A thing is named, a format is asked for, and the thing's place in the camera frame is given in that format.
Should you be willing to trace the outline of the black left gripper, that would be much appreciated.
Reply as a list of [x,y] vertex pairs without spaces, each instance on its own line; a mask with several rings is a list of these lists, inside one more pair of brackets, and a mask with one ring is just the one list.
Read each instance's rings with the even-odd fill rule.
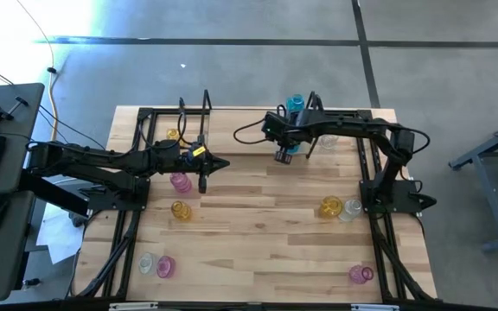
[[210,158],[204,143],[193,142],[188,149],[181,154],[181,171],[183,173],[198,174],[198,191],[204,194],[207,191],[207,177],[211,174],[229,166],[230,161],[212,156],[213,165],[210,170]]

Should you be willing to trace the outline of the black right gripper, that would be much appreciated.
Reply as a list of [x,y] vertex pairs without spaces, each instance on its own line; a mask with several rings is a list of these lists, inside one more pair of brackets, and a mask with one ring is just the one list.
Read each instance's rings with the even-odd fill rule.
[[301,129],[284,129],[276,136],[275,140],[281,148],[276,151],[274,160],[289,165],[292,155],[288,149],[296,149],[301,143],[306,142],[308,133]]

